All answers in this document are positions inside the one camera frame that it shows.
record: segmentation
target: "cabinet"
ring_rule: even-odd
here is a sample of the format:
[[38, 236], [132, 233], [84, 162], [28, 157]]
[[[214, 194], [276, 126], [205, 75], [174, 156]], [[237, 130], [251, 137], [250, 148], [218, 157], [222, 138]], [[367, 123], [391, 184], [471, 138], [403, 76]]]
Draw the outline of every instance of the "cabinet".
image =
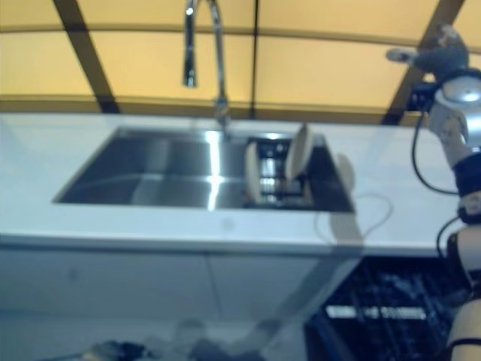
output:
[[306, 320], [358, 256], [209, 256], [224, 320]]
[[217, 318], [205, 258], [189, 253], [0, 250], [0, 310]]

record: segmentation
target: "yellow wall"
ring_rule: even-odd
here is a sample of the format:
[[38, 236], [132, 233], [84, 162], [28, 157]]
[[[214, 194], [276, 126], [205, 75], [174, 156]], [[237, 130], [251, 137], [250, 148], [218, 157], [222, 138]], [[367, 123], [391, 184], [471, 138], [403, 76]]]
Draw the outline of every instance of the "yellow wall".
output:
[[[78, 4], [117, 101], [211, 104], [217, 92], [211, 34], [196, 35], [198, 88], [181, 84], [184, 0]], [[227, 92], [235, 107], [249, 107], [254, 89], [258, 108], [382, 113], [406, 70], [386, 61], [388, 43], [415, 44], [437, 0], [259, 4], [253, 87], [255, 1], [219, 0]], [[481, 47], [480, 13], [481, 2], [467, 0], [455, 22], [472, 47]], [[207, 2], [200, 1], [196, 23], [210, 26]], [[480, 62], [473, 56], [472, 65]], [[52, 0], [0, 0], [0, 100], [26, 96], [93, 101]]]

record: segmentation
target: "faucet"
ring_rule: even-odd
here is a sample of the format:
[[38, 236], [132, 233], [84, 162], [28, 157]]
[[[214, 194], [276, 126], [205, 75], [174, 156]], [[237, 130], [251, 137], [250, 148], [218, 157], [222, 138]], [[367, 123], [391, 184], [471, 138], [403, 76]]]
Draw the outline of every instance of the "faucet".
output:
[[[219, 96], [215, 100], [215, 117], [219, 123], [223, 135], [227, 135], [227, 125], [230, 120], [228, 112], [228, 100], [225, 94], [225, 69], [222, 50], [222, 22], [220, 19], [219, 5], [216, 0], [207, 0], [209, 3], [210, 15], [213, 22], [213, 30], [216, 36], [216, 58], [217, 58], [217, 80], [219, 83]], [[194, 20], [197, 11], [198, 0], [187, 0], [185, 18], [185, 60], [183, 71], [183, 84], [188, 87], [195, 87], [197, 80], [195, 76], [195, 53], [194, 53]]]

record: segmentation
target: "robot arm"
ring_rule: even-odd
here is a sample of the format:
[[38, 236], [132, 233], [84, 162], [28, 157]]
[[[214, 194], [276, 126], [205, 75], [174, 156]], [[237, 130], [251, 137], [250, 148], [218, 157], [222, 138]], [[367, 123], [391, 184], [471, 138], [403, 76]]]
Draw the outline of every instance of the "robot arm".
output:
[[427, 111], [458, 188], [458, 215], [467, 227], [450, 236], [452, 273], [473, 292], [458, 312], [442, 360], [481, 359], [481, 71], [468, 68], [468, 51], [451, 26], [441, 26], [434, 47], [418, 53], [394, 49], [388, 59], [432, 73], [414, 86], [408, 111]]

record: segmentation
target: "sink basin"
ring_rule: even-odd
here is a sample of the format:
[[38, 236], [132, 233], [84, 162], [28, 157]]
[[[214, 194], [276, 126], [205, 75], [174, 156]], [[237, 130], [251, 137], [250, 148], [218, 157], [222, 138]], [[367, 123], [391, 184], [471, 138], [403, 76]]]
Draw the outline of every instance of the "sink basin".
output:
[[[274, 148], [269, 139], [276, 138]], [[327, 150], [321, 146], [316, 165], [322, 172], [311, 181], [314, 200], [301, 197], [281, 203], [264, 194], [264, 204], [253, 205], [246, 197], [244, 157], [250, 139], [265, 140], [259, 149], [272, 156], [271, 148], [283, 154], [289, 138], [282, 135], [234, 135], [223, 141], [221, 133], [163, 132], [118, 129], [76, 177], [56, 197], [55, 202], [100, 205], [146, 205], [163, 207], [276, 208], [352, 211]], [[272, 175], [260, 179], [273, 181]]]
[[242, 208], [246, 141], [120, 129], [59, 201]]

